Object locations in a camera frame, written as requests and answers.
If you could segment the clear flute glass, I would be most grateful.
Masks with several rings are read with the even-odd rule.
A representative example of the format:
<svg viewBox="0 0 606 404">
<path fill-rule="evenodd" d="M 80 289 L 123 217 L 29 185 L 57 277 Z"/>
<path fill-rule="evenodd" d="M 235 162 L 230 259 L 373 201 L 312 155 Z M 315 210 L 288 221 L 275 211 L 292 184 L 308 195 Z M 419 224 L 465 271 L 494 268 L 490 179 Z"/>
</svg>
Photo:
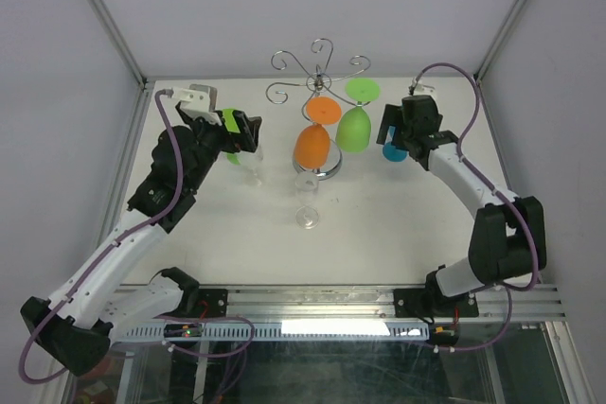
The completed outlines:
<svg viewBox="0 0 606 404">
<path fill-rule="evenodd" d="M 300 207 L 295 213 L 295 220 L 301 228 L 312 229 L 319 222 L 319 214 L 314 208 L 319 190 L 319 180 L 313 172 L 304 171 L 297 174 L 294 186 L 300 203 Z"/>
</svg>

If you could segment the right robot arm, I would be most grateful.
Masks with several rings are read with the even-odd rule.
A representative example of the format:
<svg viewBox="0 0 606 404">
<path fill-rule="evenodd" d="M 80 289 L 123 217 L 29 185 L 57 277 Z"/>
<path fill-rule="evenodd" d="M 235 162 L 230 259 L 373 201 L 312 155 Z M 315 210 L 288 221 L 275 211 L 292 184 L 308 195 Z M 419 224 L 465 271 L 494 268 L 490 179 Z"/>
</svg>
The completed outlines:
<svg viewBox="0 0 606 404">
<path fill-rule="evenodd" d="M 405 151 L 446 184 L 473 218 L 467 255 L 427 274 L 419 295 L 405 308 L 417 317 L 444 316 L 468 293 L 503 285 L 532 290 L 546 266 L 544 208 L 491 181 L 462 150 L 463 138 L 442 129 L 443 116 L 430 96 L 409 96 L 383 110 L 380 145 Z"/>
</svg>

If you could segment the orange plastic wine glass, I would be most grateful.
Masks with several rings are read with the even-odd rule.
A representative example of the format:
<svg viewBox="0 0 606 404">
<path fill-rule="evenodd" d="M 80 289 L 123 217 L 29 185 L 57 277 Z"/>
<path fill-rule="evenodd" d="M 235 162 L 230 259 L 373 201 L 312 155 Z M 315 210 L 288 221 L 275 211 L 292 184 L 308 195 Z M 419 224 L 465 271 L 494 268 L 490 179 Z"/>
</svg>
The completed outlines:
<svg viewBox="0 0 606 404">
<path fill-rule="evenodd" d="M 330 134 L 326 126 L 341 119 L 342 109 L 333 98 L 316 96 L 307 102 L 303 112 L 311 125 L 297 137 L 294 160 L 305 169 L 318 169 L 328 161 L 330 153 Z"/>
</svg>

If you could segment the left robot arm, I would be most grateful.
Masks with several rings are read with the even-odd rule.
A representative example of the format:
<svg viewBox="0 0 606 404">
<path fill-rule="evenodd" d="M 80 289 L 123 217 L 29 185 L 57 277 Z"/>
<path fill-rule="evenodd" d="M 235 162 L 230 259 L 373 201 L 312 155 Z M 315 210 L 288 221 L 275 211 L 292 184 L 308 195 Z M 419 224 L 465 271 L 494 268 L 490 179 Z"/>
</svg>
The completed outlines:
<svg viewBox="0 0 606 404">
<path fill-rule="evenodd" d="M 219 155 L 254 153 L 262 119 L 224 109 L 217 123 L 180 114 L 151 152 L 151 171 L 98 249 L 51 296 L 30 297 L 20 313 L 37 343 L 76 377 L 92 371 L 132 327 L 151 318 L 191 319 L 200 308 L 199 282 L 177 267 L 157 272 L 122 302 L 115 290 L 134 266 L 163 241 L 196 203 L 198 190 Z"/>
</svg>

